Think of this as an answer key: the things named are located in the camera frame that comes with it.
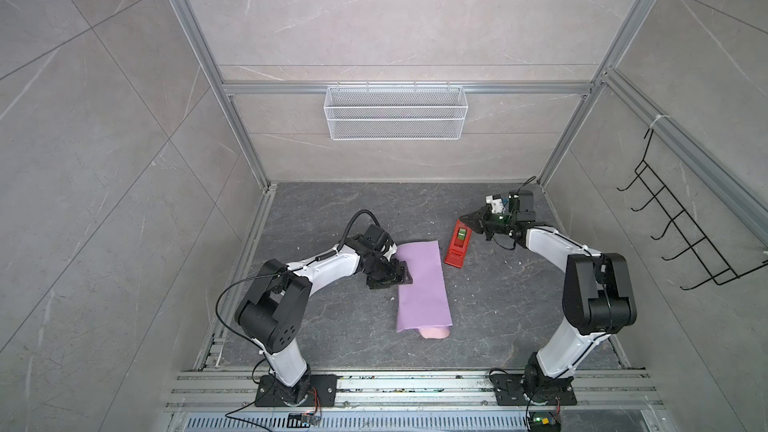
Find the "red tape dispenser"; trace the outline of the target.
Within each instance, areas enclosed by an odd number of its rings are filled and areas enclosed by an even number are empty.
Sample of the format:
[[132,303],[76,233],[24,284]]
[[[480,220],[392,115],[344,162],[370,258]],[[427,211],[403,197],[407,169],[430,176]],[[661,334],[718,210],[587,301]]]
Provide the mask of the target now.
[[469,248],[472,230],[461,220],[455,224],[448,250],[444,259],[446,265],[462,268]]

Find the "pink wrapping paper sheet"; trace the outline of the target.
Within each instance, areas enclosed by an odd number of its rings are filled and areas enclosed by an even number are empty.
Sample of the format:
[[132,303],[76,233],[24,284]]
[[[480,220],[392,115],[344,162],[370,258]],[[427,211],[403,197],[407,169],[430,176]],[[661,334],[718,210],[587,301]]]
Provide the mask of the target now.
[[425,339],[445,339],[453,326],[437,241],[398,247],[412,283],[398,287],[397,332],[417,331]]

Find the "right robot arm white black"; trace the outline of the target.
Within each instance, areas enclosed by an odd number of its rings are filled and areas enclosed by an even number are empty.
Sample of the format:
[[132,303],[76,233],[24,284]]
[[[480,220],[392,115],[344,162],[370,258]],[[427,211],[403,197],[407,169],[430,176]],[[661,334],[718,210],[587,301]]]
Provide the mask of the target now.
[[491,195],[460,221],[488,241],[505,235],[564,273],[564,318],[548,343],[533,353],[521,374],[502,376],[501,399],[515,404],[572,405],[578,366],[610,336],[635,323],[638,315],[626,259],[579,244],[536,219],[534,195],[518,189]]

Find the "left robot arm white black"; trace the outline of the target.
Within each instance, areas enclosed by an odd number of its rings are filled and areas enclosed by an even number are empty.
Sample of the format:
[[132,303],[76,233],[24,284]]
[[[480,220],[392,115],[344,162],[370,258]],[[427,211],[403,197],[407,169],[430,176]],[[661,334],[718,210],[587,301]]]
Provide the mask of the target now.
[[275,387],[297,403],[310,387],[310,366],[296,337],[310,298],[334,282],[356,274],[371,290],[413,282],[407,263],[395,257],[397,245],[381,226],[356,235],[346,229],[339,243],[311,258],[263,264],[246,291],[234,321],[258,346],[274,374]]

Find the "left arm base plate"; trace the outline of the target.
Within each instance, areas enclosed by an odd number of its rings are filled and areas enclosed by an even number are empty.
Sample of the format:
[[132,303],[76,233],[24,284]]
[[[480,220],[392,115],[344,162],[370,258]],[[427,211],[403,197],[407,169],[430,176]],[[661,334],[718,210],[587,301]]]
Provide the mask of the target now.
[[302,377],[294,386],[287,386],[273,375],[259,379],[256,407],[306,406],[321,408],[335,404],[339,377],[330,374],[310,374]]

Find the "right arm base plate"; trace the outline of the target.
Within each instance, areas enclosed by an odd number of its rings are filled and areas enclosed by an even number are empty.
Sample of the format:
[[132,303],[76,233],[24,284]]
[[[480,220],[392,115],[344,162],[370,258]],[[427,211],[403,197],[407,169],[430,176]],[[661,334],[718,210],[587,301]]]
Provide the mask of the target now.
[[492,372],[489,375],[499,406],[575,406],[572,377],[553,379],[526,374]]

